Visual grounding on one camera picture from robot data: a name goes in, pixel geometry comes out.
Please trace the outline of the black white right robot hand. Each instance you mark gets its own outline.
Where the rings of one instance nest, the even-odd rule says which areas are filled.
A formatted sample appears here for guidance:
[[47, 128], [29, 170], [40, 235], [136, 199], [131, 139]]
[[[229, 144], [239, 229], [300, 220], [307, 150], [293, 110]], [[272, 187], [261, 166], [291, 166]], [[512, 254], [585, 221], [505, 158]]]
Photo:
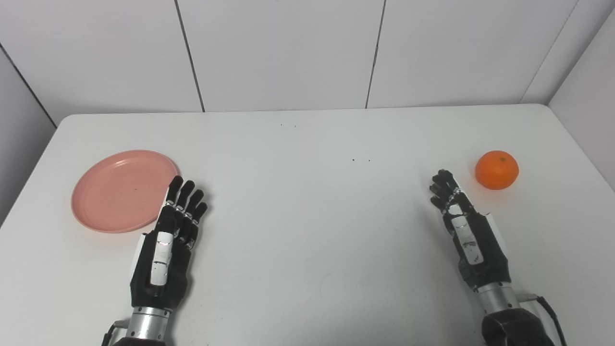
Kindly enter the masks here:
[[450, 171], [440, 169], [429, 186], [431, 203], [459, 254], [461, 277], [472, 290], [494, 283], [511, 283], [509, 262], [487, 217], [479, 213]]

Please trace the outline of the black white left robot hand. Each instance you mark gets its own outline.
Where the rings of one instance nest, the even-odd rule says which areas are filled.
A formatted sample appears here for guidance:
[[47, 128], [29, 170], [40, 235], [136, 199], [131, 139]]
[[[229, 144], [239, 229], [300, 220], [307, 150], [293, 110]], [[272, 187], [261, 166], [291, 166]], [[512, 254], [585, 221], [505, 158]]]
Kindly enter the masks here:
[[132, 307], [172, 311], [181, 304], [200, 221], [207, 210], [204, 191], [193, 180], [176, 175], [154, 229], [143, 239], [130, 281]]

